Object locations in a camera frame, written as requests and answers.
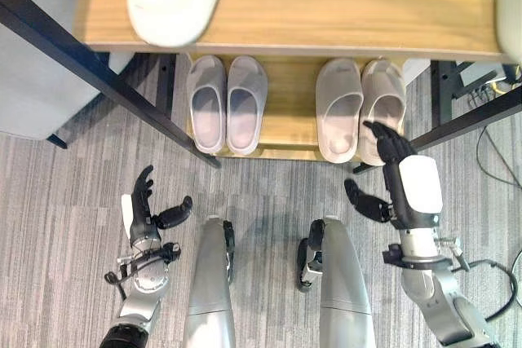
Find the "gray carpet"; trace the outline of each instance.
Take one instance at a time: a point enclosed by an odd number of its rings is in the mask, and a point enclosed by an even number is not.
[[[178,87],[187,62],[180,61]],[[154,98],[157,67],[130,76]],[[409,136],[430,126],[429,75],[408,89]],[[178,98],[177,108],[184,106]],[[183,119],[184,110],[175,118]],[[522,117],[491,126],[491,133],[522,177]],[[294,288],[294,257],[310,222],[335,214],[347,224],[357,249],[378,347],[436,347],[420,311],[400,287],[400,270],[383,264],[381,251],[398,239],[390,225],[362,218],[348,204],[346,165],[300,161],[223,159],[215,170],[106,99],[79,113],[58,133],[69,150],[0,136],[0,345],[2,347],[98,346],[120,305],[103,274],[129,250],[120,195],[137,174],[155,166],[153,212],[194,200],[192,217],[168,231],[182,247],[171,265],[172,285],[149,345],[179,347],[188,303],[191,267],[200,227],[208,214],[233,222],[236,278],[231,287],[237,346],[318,347],[319,291]],[[477,132],[433,148],[445,200],[441,230],[459,234],[470,260],[511,264],[522,247],[522,192],[487,178],[475,163]],[[507,176],[486,141],[486,165]],[[361,187],[385,196],[380,170],[357,178]],[[499,271],[480,267],[458,277],[463,292],[490,314],[503,304],[508,283]],[[522,346],[522,312],[513,308],[493,322],[505,347]]]

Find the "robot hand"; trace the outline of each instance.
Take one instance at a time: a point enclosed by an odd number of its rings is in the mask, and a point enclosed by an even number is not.
[[[168,265],[179,258],[177,243],[161,246],[158,228],[167,229],[182,223],[190,215],[192,199],[185,196],[181,205],[151,215],[148,198],[154,182],[147,180],[153,167],[147,166],[136,179],[131,195],[122,196],[123,222],[132,254],[120,257],[121,278],[109,272],[105,280],[116,285],[122,295],[122,307],[100,348],[144,348],[159,313],[161,299],[168,289]],[[132,278],[127,296],[122,284]]]
[[[400,244],[389,245],[384,262],[403,268],[404,291],[443,346],[499,347],[484,316],[461,294],[451,260],[440,254],[442,196],[435,161],[417,155],[408,140],[383,124],[364,125],[377,138],[391,204],[365,194],[352,179],[344,187],[357,211],[399,230]]]

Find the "robot leg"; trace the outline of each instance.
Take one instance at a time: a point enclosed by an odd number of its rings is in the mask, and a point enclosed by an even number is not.
[[[321,283],[321,348],[374,348],[374,326],[356,251],[337,219],[316,220],[298,250],[298,285]]]
[[[236,346],[228,289],[232,279],[233,245],[232,224],[210,218],[203,227],[192,278],[184,348]]]

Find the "black metal frame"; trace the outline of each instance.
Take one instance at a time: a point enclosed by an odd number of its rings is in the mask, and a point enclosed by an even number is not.
[[[172,117],[176,54],[160,55],[159,75],[157,78],[156,108],[168,118]]]
[[[172,87],[158,84],[161,85],[158,92],[162,94],[157,104],[161,106],[155,107],[31,0],[0,0],[0,23],[193,155],[214,167],[221,166],[214,156],[200,152],[192,138],[170,120]],[[166,64],[160,65],[160,73],[172,59],[171,56]],[[168,81],[169,74],[173,77],[174,69],[160,78]]]
[[[62,148],[64,150],[67,149],[67,143],[65,141],[63,141],[62,139],[60,139],[58,136],[56,136],[55,134],[52,134],[51,136],[49,136],[47,139],[46,139],[49,143],[51,144],[54,144],[56,147],[59,147],[59,148]]]
[[[491,72],[464,86],[460,72],[471,64],[466,62],[457,65],[453,61],[435,60],[431,62],[432,129],[412,140],[411,143],[417,151],[447,142],[512,114],[522,112],[522,87],[519,87],[453,119],[452,100],[481,88],[496,76],[495,72]],[[377,166],[363,163],[357,166],[353,173],[361,174],[375,167]]]

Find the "cable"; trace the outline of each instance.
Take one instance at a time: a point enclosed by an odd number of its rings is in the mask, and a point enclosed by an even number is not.
[[[468,95],[468,101],[467,101],[467,104],[468,106],[473,109],[473,105],[471,105],[471,102],[473,102],[473,104],[475,105],[475,108],[478,108],[479,107],[479,104],[477,103],[476,100],[480,100],[483,104],[486,103],[486,102],[489,102],[491,99],[495,99],[496,98],[496,94],[499,93],[499,94],[502,94],[501,91],[497,91],[495,88],[493,88],[493,86],[489,86],[491,89],[493,89],[493,98],[490,98],[489,97],[489,89],[487,86],[484,86],[481,90],[477,90],[477,91],[472,91],[469,95]],[[482,165],[482,162],[480,161],[480,157],[479,157],[479,146],[480,146],[480,141],[482,140],[482,137],[484,136],[484,133],[486,134],[486,136],[488,137],[488,140],[489,142],[491,143],[491,145],[493,146],[493,149],[495,150],[495,152],[497,153],[497,155],[500,157],[502,163],[506,166],[507,170],[509,171],[511,177],[515,180],[514,182],[511,182],[511,181],[507,181],[503,178],[499,178],[497,177],[496,175],[493,175],[491,174],[490,172],[487,171],[487,169]],[[493,178],[493,179],[496,179],[497,181],[500,181],[501,183],[505,183],[505,184],[508,184],[508,185],[512,185],[514,187],[517,187],[519,188],[520,190],[522,190],[522,184],[520,183],[520,180],[516,177],[516,174],[515,172],[513,171],[513,169],[508,165],[508,163],[506,162],[506,158],[504,158],[504,156],[500,153],[500,150],[498,149],[497,147],[497,144],[493,141],[493,139],[491,138],[491,134],[489,134],[488,132],[488,126],[485,126],[484,129],[482,130],[482,132],[480,132],[480,136],[479,138],[477,139],[476,141],[476,149],[475,149],[475,159],[476,159],[476,163],[477,165],[479,166],[480,170],[486,174],[488,177],[490,178]]]
[[[480,146],[480,141],[482,140],[482,136],[484,136],[484,133],[486,133],[486,135],[488,136],[488,139],[490,141],[490,143],[493,145],[493,148],[495,149],[495,152],[500,156],[500,159],[502,160],[502,163],[506,166],[507,170],[510,172],[511,176],[513,177],[513,179],[515,180],[514,182],[511,182],[511,181],[507,181],[503,178],[499,178],[497,177],[496,175],[493,175],[491,174],[490,172],[487,171],[487,169],[482,165],[482,162],[480,161],[480,157],[479,157],[479,146]],[[500,153],[500,151],[498,151],[498,147],[497,145],[494,143],[494,141],[491,139],[491,135],[489,134],[488,132],[488,127],[485,126],[484,129],[482,130],[482,132],[480,132],[480,136],[479,138],[477,139],[476,141],[476,149],[475,149],[475,159],[476,159],[476,163],[477,165],[479,166],[480,170],[482,170],[482,172],[484,174],[486,174],[488,177],[490,178],[493,178],[493,179],[496,179],[497,181],[500,181],[501,183],[506,183],[508,185],[512,185],[514,187],[518,187],[520,190],[522,190],[522,185],[520,184],[520,181],[518,180],[518,178],[516,177],[515,173],[513,172],[513,170],[511,169],[511,167],[507,164],[506,162],[506,159],[504,158],[504,156]]]
[[[107,272],[104,275],[104,279],[107,283],[111,285],[116,285],[117,290],[120,293],[120,296],[122,297],[122,300],[125,301],[127,298],[127,295],[125,294],[125,290],[122,287],[122,283],[125,283],[128,279],[130,279],[132,276],[134,276],[136,273],[141,271],[142,269],[148,267],[149,265],[158,262],[158,261],[165,261],[163,258],[156,258],[152,261],[146,262],[144,265],[140,266],[139,268],[134,269],[129,275],[122,277],[121,279],[118,279],[116,274],[112,271]]]
[[[502,94],[505,94],[505,93],[506,93],[506,91],[502,91],[502,90],[500,90],[500,89],[498,88],[497,83],[496,83],[495,81],[492,81],[492,82],[491,82],[491,89],[492,89],[495,93],[497,93],[497,94],[499,94],[499,95],[502,95]]]
[[[500,309],[495,311],[489,317],[486,317],[486,322],[491,322],[494,319],[503,315],[511,306],[513,306],[513,303],[518,298],[519,285],[518,285],[518,282],[516,281],[516,277],[512,273],[512,271],[508,270],[505,266],[503,266],[502,264],[500,264],[498,262],[485,258],[483,260],[477,260],[477,261],[473,261],[473,262],[469,263],[471,269],[473,269],[474,267],[477,267],[480,264],[489,264],[492,268],[500,269],[502,272],[504,272],[506,275],[509,276],[509,280],[510,280],[511,296],[504,306],[502,306]],[[453,273],[455,273],[455,272],[459,272],[459,271],[463,271],[463,270],[464,270],[464,268],[459,267],[459,268],[452,269],[451,271]]]
[[[511,266],[511,274],[512,275],[515,275],[515,269],[516,269],[516,264],[518,264],[520,258],[522,257],[522,249],[519,251],[519,253],[516,255],[515,257],[515,261],[513,261],[513,265]],[[520,307],[522,307],[522,301],[520,300],[520,298],[518,297],[518,295],[516,296],[516,302],[518,303],[518,305]]]

